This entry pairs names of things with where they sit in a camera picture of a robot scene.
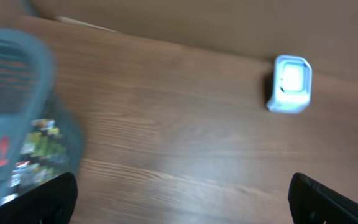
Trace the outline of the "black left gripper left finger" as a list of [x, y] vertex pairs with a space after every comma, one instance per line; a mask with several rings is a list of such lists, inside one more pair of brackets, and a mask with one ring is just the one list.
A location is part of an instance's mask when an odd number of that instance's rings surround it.
[[26, 192], [0, 206], [0, 224], [69, 224], [78, 198], [71, 172]]

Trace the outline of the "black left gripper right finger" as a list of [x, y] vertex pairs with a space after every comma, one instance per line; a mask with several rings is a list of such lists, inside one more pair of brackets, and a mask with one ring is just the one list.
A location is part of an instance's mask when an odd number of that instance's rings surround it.
[[288, 202], [294, 224], [358, 223], [358, 203], [299, 172], [290, 182]]

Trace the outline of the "green snack packet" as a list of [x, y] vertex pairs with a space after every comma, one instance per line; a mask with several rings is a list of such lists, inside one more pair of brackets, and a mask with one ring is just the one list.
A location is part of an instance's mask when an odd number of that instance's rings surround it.
[[68, 162], [63, 134], [53, 119], [32, 121], [20, 151], [16, 169], [20, 172], [19, 185], [40, 185], [63, 173]]

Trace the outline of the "orange spaghetti packet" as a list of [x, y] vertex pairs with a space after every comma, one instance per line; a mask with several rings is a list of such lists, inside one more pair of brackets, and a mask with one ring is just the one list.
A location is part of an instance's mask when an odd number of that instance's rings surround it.
[[9, 163], [7, 153], [9, 151], [9, 137], [4, 136], [0, 139], [0, 167], [5, 166]]

